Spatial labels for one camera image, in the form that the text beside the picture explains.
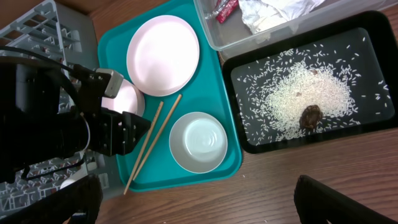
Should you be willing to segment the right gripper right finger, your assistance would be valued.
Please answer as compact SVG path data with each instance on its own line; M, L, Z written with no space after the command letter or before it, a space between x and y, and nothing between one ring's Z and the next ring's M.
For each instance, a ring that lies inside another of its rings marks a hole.
M308 175L298 178L294 204L302 224L397 224Z

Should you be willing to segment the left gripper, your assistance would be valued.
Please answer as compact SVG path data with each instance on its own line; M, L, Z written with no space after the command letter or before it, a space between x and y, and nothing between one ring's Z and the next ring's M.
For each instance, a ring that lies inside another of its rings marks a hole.
M90 128L90 149L108 157L115 155L112 149L112 121L118 114L101 106L110 75L75 64L72 77L81 81L79 109ZM148 132L151 122L130 112L124 111L122 116L122 154L129 154Z

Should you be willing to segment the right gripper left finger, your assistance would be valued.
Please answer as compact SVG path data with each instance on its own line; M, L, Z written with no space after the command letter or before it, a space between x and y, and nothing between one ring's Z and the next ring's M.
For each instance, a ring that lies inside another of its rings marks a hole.
M86 177L1 219L1 223L94 223L103 199L97 175Z

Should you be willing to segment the white paper cup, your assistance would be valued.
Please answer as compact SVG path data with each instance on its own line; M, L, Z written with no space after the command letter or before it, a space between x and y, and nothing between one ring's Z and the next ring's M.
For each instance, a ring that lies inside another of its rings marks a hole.
M60 189L64 189L66 187L68 187L69 185L77 182L78 180L82 179L84 177L70 177L68 179L66 179L65 181L62 182Z

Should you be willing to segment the grey bowl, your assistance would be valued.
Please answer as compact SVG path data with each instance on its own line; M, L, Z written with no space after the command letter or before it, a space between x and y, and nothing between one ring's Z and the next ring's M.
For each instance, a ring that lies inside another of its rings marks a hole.
M170 153L184 170L205 174L223 162L228 150L224 127L212 115L191 112L181 116L169 135Z

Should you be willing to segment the brown food scrap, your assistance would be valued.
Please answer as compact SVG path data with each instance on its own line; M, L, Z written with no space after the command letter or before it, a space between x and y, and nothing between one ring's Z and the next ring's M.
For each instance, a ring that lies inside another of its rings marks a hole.
M310 105L306 107L299 119L301 128L315 129L323 118L323 112L318 105Z

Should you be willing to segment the white rice pile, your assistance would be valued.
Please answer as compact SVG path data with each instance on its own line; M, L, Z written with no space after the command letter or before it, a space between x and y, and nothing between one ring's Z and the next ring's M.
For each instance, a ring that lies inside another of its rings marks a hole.
M253 146L383 121L395 109L370 41L336 37L289 49L231 72L239 115ZM301 128L318 105L315 129Z

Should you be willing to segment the red snack wrapper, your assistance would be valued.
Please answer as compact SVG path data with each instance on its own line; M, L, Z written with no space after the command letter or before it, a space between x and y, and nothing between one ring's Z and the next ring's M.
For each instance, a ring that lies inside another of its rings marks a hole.
M239 7L238 0L217 0L214 10L216 20L222 24Z

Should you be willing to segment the white napkin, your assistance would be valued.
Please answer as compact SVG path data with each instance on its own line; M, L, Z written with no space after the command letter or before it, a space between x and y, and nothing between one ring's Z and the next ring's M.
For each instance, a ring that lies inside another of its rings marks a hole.
M324 0L239 0L243 23L252 34L310 13Z

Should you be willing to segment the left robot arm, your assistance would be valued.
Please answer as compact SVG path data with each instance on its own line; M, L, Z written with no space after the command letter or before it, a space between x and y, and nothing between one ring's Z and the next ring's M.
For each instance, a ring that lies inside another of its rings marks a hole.
M23 170L85 149L111 157L129 154L150 129L134 113L102 107L113 75L47 59L1 57L1 182L13 183Z

